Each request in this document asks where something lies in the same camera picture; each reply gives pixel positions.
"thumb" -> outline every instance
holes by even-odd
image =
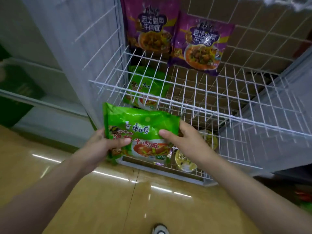
[[[159,135],[169,142],[173,143],[175,146],[178,146],[181,143],[182,138],[173,134],[167,130],[159,130]]]
[[[131,138],[109,139],[107,140],[107,149],[121,148],[131,143]]]

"white sneaker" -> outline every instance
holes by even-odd
[[[156,224],[153,228],[152,234],[169,234],[169,231],[165,225]]]

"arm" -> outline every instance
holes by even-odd
[[[107,151],[130,142],[104,139],[103,130],[98,130],[83,148],[0,210],[1,233],[42,233],[74,186],[98,166]]]
[[[211,175],[264,233],[311,233],[312,216],[215,153],[191,125],[180,121],[184,137],[159,134]]]

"forearm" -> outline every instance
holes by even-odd
[[[200,162],[265,233],[311,233],[312,217],[214,152]]]
[[[68,159],[0,211],[2,233],[41,233],[82,178],[80,166]]]

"wooden floor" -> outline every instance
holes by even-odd
[[[0,205],[69,156],[0,127]],[[205,188],[107,163],[97,171],[102,174],[91,173],[77,184],[45,234],[150,233],[156,223],[171,234],[259,233],[219,186]]]

